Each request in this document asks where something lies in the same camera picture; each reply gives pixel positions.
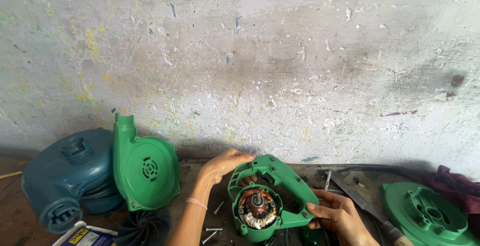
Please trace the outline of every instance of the concrete wall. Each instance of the concrete wall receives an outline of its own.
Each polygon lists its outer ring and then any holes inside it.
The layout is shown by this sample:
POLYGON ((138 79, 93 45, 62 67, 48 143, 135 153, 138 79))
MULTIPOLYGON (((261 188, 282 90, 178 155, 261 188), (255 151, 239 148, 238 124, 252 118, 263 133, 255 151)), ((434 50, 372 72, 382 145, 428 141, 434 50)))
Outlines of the concrete wall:
POLYGON ((479 0, 0 0, 0 145, 133 114, 179 155, 475 180, 479 0))

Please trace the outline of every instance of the fingernail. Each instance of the fingernail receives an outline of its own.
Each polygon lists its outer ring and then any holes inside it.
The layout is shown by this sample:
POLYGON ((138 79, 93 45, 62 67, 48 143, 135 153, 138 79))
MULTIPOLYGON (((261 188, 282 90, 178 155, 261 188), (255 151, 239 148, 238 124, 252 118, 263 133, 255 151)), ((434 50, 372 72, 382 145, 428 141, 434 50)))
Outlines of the fingernail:
POLYGON ((307 207, 308 207, 309 209, 315 209, 315 205, 312 204, 312 203, 310 203, 310 202, 307 202, 307 207))

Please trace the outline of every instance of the maroon rag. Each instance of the maroon rag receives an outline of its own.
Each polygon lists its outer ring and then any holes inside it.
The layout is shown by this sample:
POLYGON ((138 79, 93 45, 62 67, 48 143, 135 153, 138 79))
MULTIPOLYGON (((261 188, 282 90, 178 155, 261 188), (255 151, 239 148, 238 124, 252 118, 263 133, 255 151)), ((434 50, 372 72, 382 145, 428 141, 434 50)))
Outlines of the maroon rag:
POLYGON ((450 168, 440 165, 436 173, 423 176, 423 184, 468 214, 469 229, 480 238, 480 182, 451 174, 450 168))

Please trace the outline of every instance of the pink bracelet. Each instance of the pink bracelet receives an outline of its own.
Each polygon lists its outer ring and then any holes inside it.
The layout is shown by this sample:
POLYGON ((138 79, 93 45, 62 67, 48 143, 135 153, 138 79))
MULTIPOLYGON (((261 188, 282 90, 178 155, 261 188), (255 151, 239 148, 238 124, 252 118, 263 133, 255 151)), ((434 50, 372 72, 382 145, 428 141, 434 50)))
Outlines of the pink bracelet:
POLYGON ((204 205, 202 202, 196 200, 195 198, 192 198, 192 197, 189 197, 187 198, 187 200, 185 200, 185 203, 194 203, 194 204, 197 204, 199 206, 202 206, 203 208, 205 208, 205 210, 207 210, 207 206, 204 205))

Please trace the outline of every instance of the workbench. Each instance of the workbench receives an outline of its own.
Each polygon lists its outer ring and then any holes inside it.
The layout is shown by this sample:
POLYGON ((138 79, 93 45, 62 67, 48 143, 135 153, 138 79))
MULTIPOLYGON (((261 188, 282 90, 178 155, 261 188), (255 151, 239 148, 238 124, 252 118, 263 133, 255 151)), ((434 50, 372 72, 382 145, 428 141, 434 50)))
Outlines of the workbench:
MULTIPOLYGON (((168 210, 172 218, 172 224, 175 225, 179 218, 185 199, 188 197, 195 181, 195 177, 207 159, 181 160, 180 161, 180 194, 175 196, 168 204, 168 210)), ((17 157, 0 157, 0 175, 21 171, 28 163, 28 159, 17 157)), ((382 183, 394 183, 397 181, 420 182, 422 173, 405 168, 384 166, 384 165, 308 165, 308 164, 288 164, 304 181, 310 186, 325 186, 326 170, 335 170, 345 176, 348 183, 354 185, 355 189, 375 207, 379 208, 383 216, 387 216, 383 212, 382 199, 379 187, 382 183), (365 185, 360 187, 353 181, 353 177, 358 176, 365 185)), ((222 234, 215 235, 218 240, 215 245, 256 245, 249 243, 238 235, 233 225, 231 202, 228 198, 227 183, 230 179, 229 175, 224 176, 222 181, 213 186, 208 202, 208 211, 202 228, 202 239, 207 237, 211 232, 205 232, 205 227, 223 228, 222 234), (220 207, 217 215, 213 211, 225 201, 220 207)), ((330 182, 330 188, 335 189, 334 182, 330 182)), ((13 246, 51 246, 61 235, 51 234, 37 220, 33 213, 28 200, 22 192, 21 175, 15 175, 0 179, 0 237, 3 241, 2 245, 13 246)), ((284 205, 288 205, 291 198, 283 189, 272 187, 278 193, 284 205)), ((378 232, 371 218, 363 211, 359 212, 365 226, 375 239, 378 239, 378 232)), ((122 224, 127 218, 127 207, 119 207, 114 211, 107 212, 102 215, 88 215, 84 210, 82 220, 88 225, 101 228, 117 230, 117 224, 122 224)), ((273 245, 283 245, 284 230, 276 230, 275 234, 278 239, 273 245)), ((298 231, 296 228, 290 228, 288 232, 289 246, 300 246, 298 231)), ((384 238, 385 245, 392 245, 384 238)))

